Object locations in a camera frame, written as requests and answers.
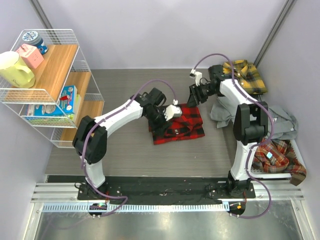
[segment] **yellow and black plaid fabric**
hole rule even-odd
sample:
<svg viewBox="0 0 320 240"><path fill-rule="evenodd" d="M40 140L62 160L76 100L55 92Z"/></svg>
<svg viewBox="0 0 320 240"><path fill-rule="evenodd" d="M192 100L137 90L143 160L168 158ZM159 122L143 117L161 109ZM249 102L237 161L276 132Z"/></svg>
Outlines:
<svg viewBox="0 0 320 240"><path fill-rule="evenodd" d="M267 92L264 81L252 62L236 60L232 62L234 77L248 94L263 94ZM223 73L231 76L231 67L228 62L223 65Z"/></svg>

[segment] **clothing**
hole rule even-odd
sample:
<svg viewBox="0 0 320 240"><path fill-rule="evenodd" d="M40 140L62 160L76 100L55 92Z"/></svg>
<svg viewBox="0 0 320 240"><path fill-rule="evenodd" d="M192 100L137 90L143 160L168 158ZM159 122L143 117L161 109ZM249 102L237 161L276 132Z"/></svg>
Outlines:
<svg viewBox="0 0 320 240"><path fill-rule="evenodd" d="M297 137L299 124L295 116L278 105L268 107L268 111L274 119L272 139L292 140ZM219 129L226 127L230 120L234 123L236 113L237 107L231 104L231 101L226 96L218 96L217 101L212 106L210 118L217 121L216 127ZM271 123L268 119L267 136L270 136L270 133Z"/></svg>
<svg viewBox="0 0 320 240"><path fill-rule="evenodd" d="M273 139L256 149L252 163L254 169L266 173L291 173L290 183L297 186L307 176L306 168L299 163L290 141Z"/></svg>
<svg viewBox="0 0 320 240"><path fill-rule="evenodd" d="M247 60L236 60L232 62L234 77L237 78L241 87L248 94L263 94L267 92L264 81L262 80L256 66ZM231 78L231 67L229 62L223 65L223 73Z"/></svg>
<svg viewBox="0 0 320 240"><path fill-rule="evenodd" d="M178 106L182 110L182 115L171 120L172 125L165 131L164 136L152 132L152 124L149 122L149 132L152 132L153 144L165 144L171 141L197 139L205 136L199 109L187 107L186 103Z"/></svg>

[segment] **pink box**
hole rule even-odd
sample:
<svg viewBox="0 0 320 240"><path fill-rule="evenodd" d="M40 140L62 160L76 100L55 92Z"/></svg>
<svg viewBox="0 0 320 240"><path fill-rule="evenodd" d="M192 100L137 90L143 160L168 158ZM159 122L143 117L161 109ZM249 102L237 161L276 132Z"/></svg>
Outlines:
<svg viewBox="0 0 320 240"><path fill-rule="evenodd" d="M16 52L20 55L25 64L31 69L36 69L44 60L44 57L36 46L24 43Z"/></svg>

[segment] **red and black plaid fabric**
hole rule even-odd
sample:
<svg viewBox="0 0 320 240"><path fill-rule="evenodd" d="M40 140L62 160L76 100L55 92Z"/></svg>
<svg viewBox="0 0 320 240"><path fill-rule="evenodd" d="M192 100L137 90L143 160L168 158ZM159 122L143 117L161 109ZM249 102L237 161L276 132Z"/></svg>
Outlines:
<svg viewBox="0 0 320 240"><path fill-rule="evenodd" d="M272 174L291 173L291 183L296 186L307 176L306 168L298 161L288 140L273 139L259 146L254 154L252 167Z"/></svg>
<svg viewBox="0 0 320 240"><path fill-rule="evenodd" d="M171 120L172 125L165 131L164 136L157 136L152 133L153 144L165 144L171 141L197 139L205 136L199 109L197 107L187 107L186 103L178 106L182 110L182 116Z"/></svg>

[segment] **white ventilation grille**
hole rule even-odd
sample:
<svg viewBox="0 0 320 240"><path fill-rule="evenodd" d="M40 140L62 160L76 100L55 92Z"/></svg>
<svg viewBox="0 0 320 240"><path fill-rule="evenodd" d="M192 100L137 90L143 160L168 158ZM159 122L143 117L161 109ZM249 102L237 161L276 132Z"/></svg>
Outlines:
<svg viewBox="0 0 320 240"><path fill-rule="evenodd" d="M43 206L43 213L70 213L70 212L89 212L92 203L46 203ZM90 210L95 212L109 212L118 205L108 204L107 211ZM229 211L229 203L211 205L124 205L117 213L168 213L168 212L224 212Z"/></svg>

